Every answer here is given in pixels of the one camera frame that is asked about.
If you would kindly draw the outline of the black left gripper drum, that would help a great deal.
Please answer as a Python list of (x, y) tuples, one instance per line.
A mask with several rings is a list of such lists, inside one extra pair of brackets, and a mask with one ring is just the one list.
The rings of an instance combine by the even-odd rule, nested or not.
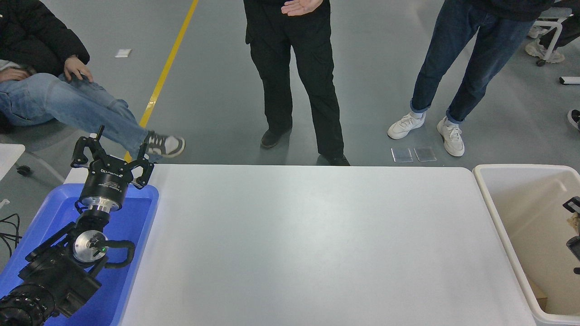
[(123, 206), (129, 183), (133, 180), (131, 172), (118, 171), (113, 165), (92, 163), (79, 200), (85, 206), (98, 202), (108, 202), (110, 206)]

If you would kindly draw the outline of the person's left hand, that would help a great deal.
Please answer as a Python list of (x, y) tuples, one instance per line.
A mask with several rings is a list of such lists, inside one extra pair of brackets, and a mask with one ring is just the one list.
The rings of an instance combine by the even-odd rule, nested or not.
[(75, 54), (66, 58), (64, 61), (63, 73), (68, 82), (72, 81), (73, 77), (75, 77), (78, 80), (88, 80), (89, 83), (93, 83), (91, 71)]

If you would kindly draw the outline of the person's right hand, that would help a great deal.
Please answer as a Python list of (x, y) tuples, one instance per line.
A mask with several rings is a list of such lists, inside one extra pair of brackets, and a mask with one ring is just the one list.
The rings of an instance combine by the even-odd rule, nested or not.
[(22, 81), (30, 77), (30, 74), (26, 70), (21, 70), (17, 68), (6, 68), (0, 71), (0, 82), (7, 81)]

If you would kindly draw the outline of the person's hand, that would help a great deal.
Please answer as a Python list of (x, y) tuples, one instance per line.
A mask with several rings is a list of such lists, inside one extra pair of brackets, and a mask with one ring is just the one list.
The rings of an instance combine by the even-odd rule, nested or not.
[(303, 16), (314, 12), (322, 3), (323, 0), (290, 0), (284, 2), (281, 12), (286, 16)]

